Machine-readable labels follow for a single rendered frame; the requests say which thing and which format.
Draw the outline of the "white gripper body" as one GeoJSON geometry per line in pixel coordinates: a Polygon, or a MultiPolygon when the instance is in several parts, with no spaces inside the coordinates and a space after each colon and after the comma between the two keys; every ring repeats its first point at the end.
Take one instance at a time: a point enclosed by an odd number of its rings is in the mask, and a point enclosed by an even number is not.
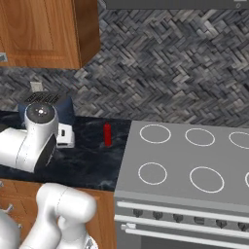
{"type": "Polygon", "coordinates": [[[70,141],[70,142],[57,141],[56,147],[58,149],[68,149],[68,148],[71,149],[75,147],[75,142],[74,141],[70,141]]]}

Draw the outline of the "red ketchup bottle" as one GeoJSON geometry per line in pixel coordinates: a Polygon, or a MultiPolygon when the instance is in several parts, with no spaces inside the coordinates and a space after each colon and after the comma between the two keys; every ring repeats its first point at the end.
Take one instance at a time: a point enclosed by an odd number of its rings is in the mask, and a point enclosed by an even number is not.
{"type": "Polygon", "coordinates": [[[112,145],[112,129],[108,122],[103,126],[103,137],[105,146],[110,147],[112,145]]]}

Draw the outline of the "wooden base cabinet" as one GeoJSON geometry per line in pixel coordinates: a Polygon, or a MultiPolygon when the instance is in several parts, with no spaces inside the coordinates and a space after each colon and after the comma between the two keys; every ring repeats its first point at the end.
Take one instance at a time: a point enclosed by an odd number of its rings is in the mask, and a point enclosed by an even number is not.
{"type": "MultiPolygon", "coordinates": [[[[20,241],[30,232],[37,215],[36,194],[41,183],[0,179],[0,208],[14,206],[9,215],[21,224],[20,241]]],[[[89,234],[99,249],[116,249],[117,239],[114,223],[113,193],[80,188],[93,196],[97,203],[94,217],[87,223],[89,234]]]]}

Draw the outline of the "grey stove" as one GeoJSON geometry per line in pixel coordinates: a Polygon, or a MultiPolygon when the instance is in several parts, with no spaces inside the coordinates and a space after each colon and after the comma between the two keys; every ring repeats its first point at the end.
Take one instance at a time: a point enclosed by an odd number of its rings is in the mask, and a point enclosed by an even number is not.
{"type": "Polygon", "coordinates": [[[130,234],[121,224],[249,245],[249,229],[237,225],[249,224],[249,128],[132,122],[114,201],[117,249],[229,249],[130,234]]]}

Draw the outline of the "blue toaster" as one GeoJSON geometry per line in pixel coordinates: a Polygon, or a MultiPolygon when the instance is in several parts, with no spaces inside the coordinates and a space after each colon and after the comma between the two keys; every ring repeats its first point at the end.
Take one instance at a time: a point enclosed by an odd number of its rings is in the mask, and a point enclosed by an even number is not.
{"type": "Polygon", "coordinates": [[[51,104],[56,109],[58,119],[62,124],[74,124],[75,112],[73,101],[66,93],[58,91],[35,91],[27,93],[18,103],[18,113],[22,122],[24,122],[25,108],[33,102],[51,104]]]}

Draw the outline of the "grey range hood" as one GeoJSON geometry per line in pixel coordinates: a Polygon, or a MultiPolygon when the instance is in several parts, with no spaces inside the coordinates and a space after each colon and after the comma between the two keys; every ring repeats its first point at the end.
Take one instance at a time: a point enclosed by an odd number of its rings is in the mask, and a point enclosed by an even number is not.
{"type": "Polygon", "coordinates": [[[249,9],[249,0],[104,0],[107,9],[128,10],[239,10],[249,9]]]}

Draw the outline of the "white wall outlet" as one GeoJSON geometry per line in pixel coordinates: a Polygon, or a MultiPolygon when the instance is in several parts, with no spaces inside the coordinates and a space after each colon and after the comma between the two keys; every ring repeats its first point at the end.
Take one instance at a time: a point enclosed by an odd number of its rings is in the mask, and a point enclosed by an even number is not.
{"type": "Polygon", "coordinates": [[[30,86],[33,92],[43,91],[43,85],[40,82],[31,82],[30,86]]]}

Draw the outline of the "wooden wall cabinet door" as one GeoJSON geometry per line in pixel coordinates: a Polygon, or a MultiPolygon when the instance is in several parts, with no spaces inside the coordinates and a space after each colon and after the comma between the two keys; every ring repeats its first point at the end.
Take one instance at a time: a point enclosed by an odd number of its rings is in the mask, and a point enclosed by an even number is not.
{"type": "Polygon", "coordinates": [[[73,0],[0,0],[0,66],[80,66],[73,0]]]}

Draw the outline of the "wooden wall cabinet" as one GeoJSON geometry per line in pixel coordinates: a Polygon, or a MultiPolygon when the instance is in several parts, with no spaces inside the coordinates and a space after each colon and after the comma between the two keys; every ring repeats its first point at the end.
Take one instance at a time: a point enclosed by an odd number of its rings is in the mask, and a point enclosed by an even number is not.
{"type": "Polygon", "coordinates": [[[97,0],[73,0],[75,30],[79,48],[80,66],[83,67],[100,50],[97,0]]]}

